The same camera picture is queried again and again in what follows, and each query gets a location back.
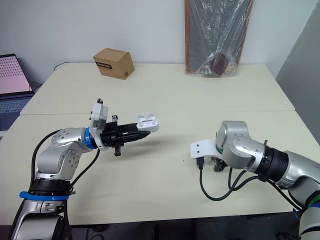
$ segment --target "blue ring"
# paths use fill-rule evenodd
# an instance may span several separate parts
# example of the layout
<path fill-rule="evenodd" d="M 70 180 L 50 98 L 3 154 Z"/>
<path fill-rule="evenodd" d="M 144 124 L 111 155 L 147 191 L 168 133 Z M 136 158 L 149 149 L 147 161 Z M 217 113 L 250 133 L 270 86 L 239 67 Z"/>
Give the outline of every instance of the blue ring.
<path fill-rule="evenodd" d="M 90 149 L 95 149 L 95 147 L 92 145 L 91 139 L 90 139 L 90 132 L 89 127 L 87 127 L 84 131 L 84 141 L 82 141 L 84 145 L 86 145 Z"/>
<path fill-rule="evenodd" d="M 36 196 L 29 194 L 27 191 L 22 191 L 19 194 L 20 198 L 35 200 L 35 201 L 63 201 L 69 199 L 69 196 Z"/>

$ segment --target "brown box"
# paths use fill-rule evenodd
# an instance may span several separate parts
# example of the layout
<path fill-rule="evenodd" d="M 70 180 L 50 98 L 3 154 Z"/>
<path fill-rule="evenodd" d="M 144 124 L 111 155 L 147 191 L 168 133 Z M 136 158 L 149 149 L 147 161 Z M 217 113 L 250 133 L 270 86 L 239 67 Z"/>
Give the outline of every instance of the brown box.
<path fill-rule="evenodd" d="M 134 70 L 130 52 L 105 48 L 93 56 L 100 73 L 105 76 L 126 79 Z"/>

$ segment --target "laptop screen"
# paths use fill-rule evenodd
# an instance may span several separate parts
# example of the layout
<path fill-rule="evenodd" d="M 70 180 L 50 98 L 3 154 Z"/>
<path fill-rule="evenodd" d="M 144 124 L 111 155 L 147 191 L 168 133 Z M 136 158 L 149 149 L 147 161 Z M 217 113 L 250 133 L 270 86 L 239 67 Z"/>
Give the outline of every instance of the laptop screen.
<path fill-rule="evenodd" d="M 32 91 L 17 57 L 14 54 L 0 56 L 0 95 Z"/>

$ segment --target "table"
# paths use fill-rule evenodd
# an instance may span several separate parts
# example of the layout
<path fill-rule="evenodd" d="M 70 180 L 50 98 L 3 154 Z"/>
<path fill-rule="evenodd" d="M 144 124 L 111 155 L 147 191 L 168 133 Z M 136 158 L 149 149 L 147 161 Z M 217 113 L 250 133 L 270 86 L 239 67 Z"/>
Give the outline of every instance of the table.
<path fill-rule="evenodd" d="M 118 110 L 119 124 L 134 122 L 135 115 L 131 111 Z M 88 126 L 89 116 L 21 115 L 15 121 L 0 141 L 0 225 L 12 223 L 21 203 L 18 194 L 28 190 L 31 157 L 38 142 L 56 129 Z M 267 139 L 270 147 L 293 151 L 319 162 L 320 147 L 295 111 L 203 111 L 191 110 L 183 104 L 180 111 L 159 114 L 158 120 L 159 131 L 127 143 L 122 148 L 122 156 L 115 157 L 112 149 L 101 152 L 97 162 L 75 185 L 76 194 L 70 197 L 68 204 L 70 224 L 292 211 L 273 187 L 258 180 L 220 202 L 210 201 L 203 195 L 199 170 L 190 157 L 190 143 L 214 138 L 223 120 L 246 121 L 253 139 L 261 143 Z M 39 153 L 48 145 L 46 141 Z M 74 176 L 95 154 L 94 150 L 82 155 Z M 203 185 L 209 194 L 222 196 L 228 189 L 227 179 L 227 169 L 214 173 L 210 161 L 206 162 Z"/>
<path fill-rule="evenodd" d="M 101 98 L 110 111 L 175 114 L 180 110 L 292 111 L 264 64 L 240 65 L 234 77 L 184 73 L 184 64 L 135 64 L 127 80 L 100 74 L 94 63 L 68 63 L 48 78 L 21 115 L 86 114 Z"/>

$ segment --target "white plastic mount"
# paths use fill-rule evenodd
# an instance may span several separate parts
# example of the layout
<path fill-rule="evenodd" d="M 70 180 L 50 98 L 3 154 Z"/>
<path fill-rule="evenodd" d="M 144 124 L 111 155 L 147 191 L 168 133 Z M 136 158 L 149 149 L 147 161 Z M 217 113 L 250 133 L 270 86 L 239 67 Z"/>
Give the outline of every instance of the white plastic mount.
<path fill-rule="evenodd" d="M 136 127 L 139 131 L 156 132 L 159 129 L 159 122 L 154 112 L 145 112 L 136 116 L 138 123 Z"/>
<path fill-rule="evenodd" d="M 100 134 L 105 128 L 108 116 L 108 107 L 103 106 L 102 103 L 95 102 L 93 104 L 89 132 L 94 138 L 95 144 L 100 150 L 107 150 L 109 147 L 105 146 L 100 138 Z"/>
<path fill-rule="evenodd" d="M 217 157 L 223 160 L 222 154 L 216 149 L 215 139 L 206 139 L 191 143 L 190 155 L 193 159 L 200 157 Z"/>

